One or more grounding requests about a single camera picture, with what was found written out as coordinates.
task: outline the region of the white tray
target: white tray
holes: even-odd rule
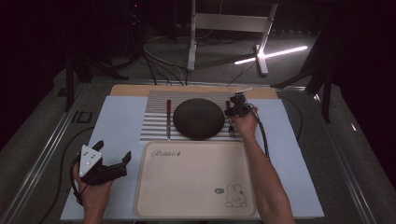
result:
[[[256,211],[241,143],[151,142],[140,170],[141,217],[249,217]]]

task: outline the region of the white tube light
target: white tube light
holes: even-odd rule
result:
[[[299,48],[286,49],[286,50],[282,50],[282,51],[275,52],[275,53],[270,53],[270,54],[264,54],[264,52],[259,52],[258,56],[260,58],[262,58],[262,59],[265,59],[265,58],[271,58],[271,57],[275,57],[275,56],[282,55],[282,54],[288,54],[288,53],[293,53],[293,52],[296,52],[296,51],[305,50],[307,48],[308,48],[307,46],[302,46],[302,47],[299,47]],[[256,58],[249,58],[249,59],[245,59],[245,60],[242,60],[242,61],[235,62],[235,64],[249,63],[249,62],[253,62],[255,60],[256,60]]]

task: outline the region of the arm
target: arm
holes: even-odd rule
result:
[[[232,117],[232,120],[244,142],[257,209],[262,222],[294,223],[288,195],[274,166],[268,161],[256,141],[256,118],[252,113],[248,113],[242,118]]]
[[[76,164],[74,166],[73,176],[78,182],[78,190],[84,204],[84,224],[100,224],[106,211],[113,181],[106,182],[103,185],[87,186],[87,184],[81,181],[78,175],[78,169],[79,165]]]

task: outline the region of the round black object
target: round black object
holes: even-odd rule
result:
[[[218,134],[224,126],[224,114],[215,103],[206,99],[190,99],[175,110],[176,129],[193,140],[205,140]]]

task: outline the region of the black and white striped surface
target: black and white striped surface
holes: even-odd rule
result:
[[[177,106],[186,100],[202,98],[210,100],[218,105],[221,110],[226,109],[226,101],[231,94],[228,92],[180,92],[180,91],[151,91],[145,111],[140,141],[167,140],[166,137],[166,101],[172,100],[171,107],[171,140],[190,141],[190,138],[182,135],[173,123],[173,114]],[[229,135],[230,124],[224,117],[224,126],[221,131],[207,141],[241,141],[241,137],[235,129],[235,136]]]

